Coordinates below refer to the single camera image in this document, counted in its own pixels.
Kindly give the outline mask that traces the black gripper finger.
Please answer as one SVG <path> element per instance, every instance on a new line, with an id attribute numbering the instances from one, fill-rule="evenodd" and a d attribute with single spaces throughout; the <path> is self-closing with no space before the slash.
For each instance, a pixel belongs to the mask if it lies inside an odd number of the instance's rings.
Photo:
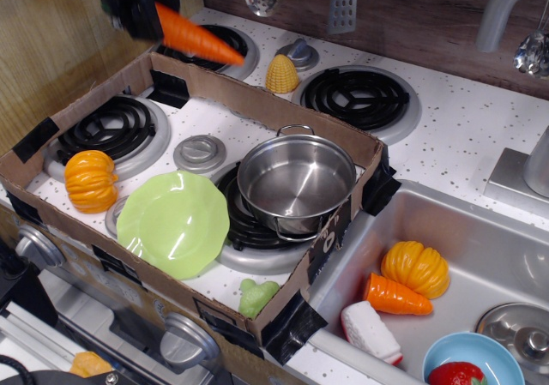
<path id="1" fill-rule="evenodd" d="M 112 8 L 114 25 L 132 39 L 160 41 L 164 34 L 154 0 L 122 1 Z"/>

